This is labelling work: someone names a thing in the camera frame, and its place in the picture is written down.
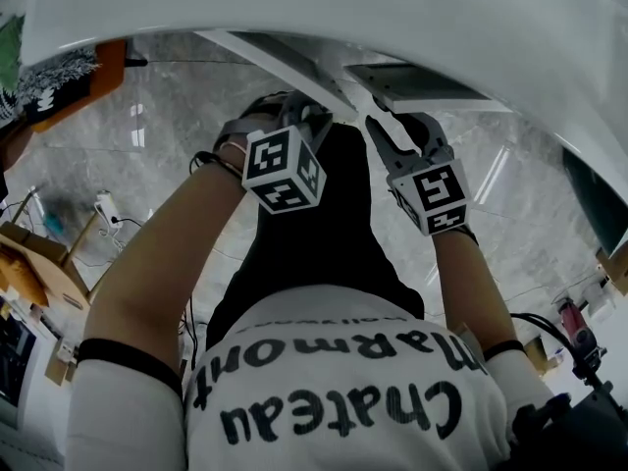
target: black and white marker cube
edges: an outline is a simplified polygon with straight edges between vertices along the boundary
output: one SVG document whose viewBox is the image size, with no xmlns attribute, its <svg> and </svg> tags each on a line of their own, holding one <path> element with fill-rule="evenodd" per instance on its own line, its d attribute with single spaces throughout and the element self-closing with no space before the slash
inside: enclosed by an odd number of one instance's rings
<svg viewBox="0 0 628 471">
<path fill-rule="evenodd" d="M 397 178 L 390 184 L 399 206 L 425 236 L 467 222 L 471 194 L 458 159 Z"/>
<path fill-rule="evenodd" d="M 318 206 L 327 175 L 297 126 L 248 135 L 242 186 L 271 214 Z"/>
</svg>

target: marble floor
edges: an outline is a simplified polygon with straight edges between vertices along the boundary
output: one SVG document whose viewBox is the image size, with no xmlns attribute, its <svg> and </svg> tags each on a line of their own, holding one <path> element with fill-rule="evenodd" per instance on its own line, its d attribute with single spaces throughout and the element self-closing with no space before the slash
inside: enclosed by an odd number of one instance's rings
<svg viewBox="0 0 628 471">
<path fill-rule="evenodd" d="M 326 68 L 360 112 L 371 114 L 400 146 L 409 139 L 391 116 L 342 71 L 348 63 L 382 57 L 344 44 L 286 38 L 286 43 Z M 192 154 L 210 148 L 222 124 L 256 97 L 286 87 L 280 80 L 191 33 L 143 35 L 134 49 L 149 60 L 127 69 L 124 85 L 108 97 L 38 135 L 6 174 L 10 196 L 21 200 L 37 186 L 44 208 L 62 232 L 46 232 L 31 205 L 23 223 L 71 244 L 93 211 L 98 190 L 110 190 L 124 217 L 139 222 L 157 210 L 185 180 Z M 568 291 L 579 297 L 596 273 L 598 243 L 561 167 L 561 148 L 515 114 L 437 112 L 456 156 L 462 159 L 475 197 L 471 226 L 498 287 L 513 311 L 551 315 L 550 303 Z M 435 254 L 396 207 L 386 171 L 367 141 L 373 188 L 372 225 L 399 277 L 426 302 L 427 318 L 443 322 Z M 206 322 L 252 241 L 256 204 L 246 197 L 216 248 L 194 292 L 197 323 Z M 130 239 L 125 224 L 118 238 Z M 78 269 L 93 285 L 118 250 L 94 230 L 79 254 Z M 84 316 L 53 305 L 62 331 L 79 340 Z M 520 328 L 523 340 L 532 331 Z"/>
</svg>

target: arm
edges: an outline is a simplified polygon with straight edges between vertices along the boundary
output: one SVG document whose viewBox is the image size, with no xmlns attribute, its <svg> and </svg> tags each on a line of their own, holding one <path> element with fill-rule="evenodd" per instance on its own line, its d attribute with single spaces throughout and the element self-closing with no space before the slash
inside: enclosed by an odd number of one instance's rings
<svg viewBox="0 0 628 471">
<path fill-rule="evenodd" d="M 232 147 L 221 158 L 243 167 Z M 203 166 L 141 228 L 107 272 L 86 339 L 115 340 L 179 370 L 178 326 L 218 235 L 244 197 L 235 177 Z"/>
<path fill-rule="evenodd" d="M 465 324 L 484 351 L 517 340 L 512 318 L 478 245 L 452 231 L 434 235 L 447 327 Z"/>
</svg>

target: white curved panel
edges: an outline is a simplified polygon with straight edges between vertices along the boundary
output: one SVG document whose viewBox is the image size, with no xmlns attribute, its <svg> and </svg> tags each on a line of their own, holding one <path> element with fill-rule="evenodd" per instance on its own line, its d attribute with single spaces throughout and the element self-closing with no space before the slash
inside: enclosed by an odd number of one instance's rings
<svg viewBox="0 0 628 471">
<path fill-rule="evenodd" d="M 556 134 L 628 202 L 628 0 L 30 0 L 23 60 L 213 27 L 352 41 L 441 72 Z"/>
</svg>

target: white t-shirt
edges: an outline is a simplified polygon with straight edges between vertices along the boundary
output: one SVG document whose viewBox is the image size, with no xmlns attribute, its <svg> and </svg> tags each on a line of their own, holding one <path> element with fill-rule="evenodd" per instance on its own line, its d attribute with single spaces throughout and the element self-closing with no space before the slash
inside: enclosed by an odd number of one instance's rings
<svg viewBox="0 0 628 471">
<path fill-rule="evenodd" d="M 552 394 L 525 354 L 483 364 L 442 327 L 340 287 L 253 306 L 199 360 L 184 402 L 109 361 L 78 367 L 67 468 L 491 469 L 516 410 Z"/>
</svg>

